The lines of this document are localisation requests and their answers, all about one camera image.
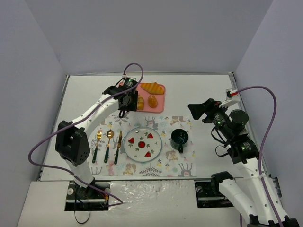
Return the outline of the striped croissant bread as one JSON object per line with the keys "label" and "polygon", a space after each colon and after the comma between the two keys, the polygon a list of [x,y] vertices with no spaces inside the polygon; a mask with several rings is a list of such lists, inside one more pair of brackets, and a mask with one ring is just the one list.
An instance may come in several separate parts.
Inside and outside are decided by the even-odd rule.
{"label": "striped croissant bread", "polygon": [[138,94],[138,99],[137,99],[137,110],[143,110],[144,109],[144,98]]}

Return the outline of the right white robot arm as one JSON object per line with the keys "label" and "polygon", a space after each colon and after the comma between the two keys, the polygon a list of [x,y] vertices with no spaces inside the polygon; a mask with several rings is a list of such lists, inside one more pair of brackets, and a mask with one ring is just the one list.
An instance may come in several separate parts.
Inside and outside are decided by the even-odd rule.
{"label": "right white robot arm", "polygon": [[249,227],[297,227],[296,219],[288,216],[283,209],[274,186],[270,184],[262,167],[255,143],[245,129],[249,116],[242,110],[226,114],[221,102],[208,99],[202,104],[189,104],[193,119],[203,114],[203,123],[213,123],[214,130],[225,138],[224,146],[233,164],[239,170],[249,189],[247,195],[227,172],[213,174],[212,187],[215,193],[224,195],[245,219]]}

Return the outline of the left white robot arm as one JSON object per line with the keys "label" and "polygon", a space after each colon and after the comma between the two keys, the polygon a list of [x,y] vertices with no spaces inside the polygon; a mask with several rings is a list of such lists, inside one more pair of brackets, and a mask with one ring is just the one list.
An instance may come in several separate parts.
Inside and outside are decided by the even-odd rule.
{"label": "left white robot arm", "polygon": [[121,92],[121,86],[110,86],[81,116],[70,122],[62,121],[58,125],[55,150],[68,164],[75,183],[82,188],[87,188],[94,181],[87,163],[91,133],[113,112],[137,109],[138,92],[135,89],[123,94]]}

